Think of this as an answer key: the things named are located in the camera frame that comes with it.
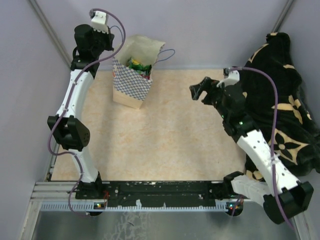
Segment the green snack packet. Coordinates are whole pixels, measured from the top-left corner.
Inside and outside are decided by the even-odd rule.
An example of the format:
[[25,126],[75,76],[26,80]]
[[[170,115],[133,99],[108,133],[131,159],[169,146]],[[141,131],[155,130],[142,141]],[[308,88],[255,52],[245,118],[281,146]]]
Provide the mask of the green snack packet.
[[142,77],[148,77],[152,70],[151,64],[143,65],[132,57],[128,59],[126,66],[130,69],[135,70]]

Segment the blue checkered paper bag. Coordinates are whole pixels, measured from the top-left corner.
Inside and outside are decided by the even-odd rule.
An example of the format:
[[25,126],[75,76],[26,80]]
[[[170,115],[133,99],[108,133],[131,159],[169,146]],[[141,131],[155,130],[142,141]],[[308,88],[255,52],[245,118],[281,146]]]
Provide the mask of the blue checkered paper bag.
[[[115,103],[140,109],[153,84],[152,72],[160,62],[159,55],[166,50],[165,42],[143,35],[132,35],[125,38],[124,44],[112,60],[113,90]],[[133,58],[142,65],[152,65],[150,75],[143,77],[127,67],[128,59]]]

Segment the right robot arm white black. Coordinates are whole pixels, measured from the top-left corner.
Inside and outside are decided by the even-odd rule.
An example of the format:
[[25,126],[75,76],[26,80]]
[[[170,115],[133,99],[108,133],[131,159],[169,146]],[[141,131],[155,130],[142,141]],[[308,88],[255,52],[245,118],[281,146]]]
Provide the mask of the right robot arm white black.
[[298,180],[272,153],[258,125],[245,110],[246,98],[240,85],[227,85],[225,80],[205,77],[189,90],[194,101],[206,92],[202,103],[217,110],[227,135],[246,153],[264,179],[259,182],[234,172],[224,178],[224,194],[229,198],[242,195],[251,199],[278,225],[307,210],[314,192],[312,185]]

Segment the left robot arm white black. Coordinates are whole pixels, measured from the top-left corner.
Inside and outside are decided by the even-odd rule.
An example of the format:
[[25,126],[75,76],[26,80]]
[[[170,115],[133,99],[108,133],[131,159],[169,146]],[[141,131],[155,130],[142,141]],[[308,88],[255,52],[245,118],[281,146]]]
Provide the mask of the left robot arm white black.
[[70,80],[62,104],[47,125],[50,139],[62,147],[63,155],[71,156],[79,174],[74,187],[77,199],[97,199],[104,186],[99,171],[93,164],[88,144],[90,130],[81,121],[87,92],[93,83],[104,51],[113,51],[114,35],[110,28],[81,24],[74,29],[76,47],[72,52]]

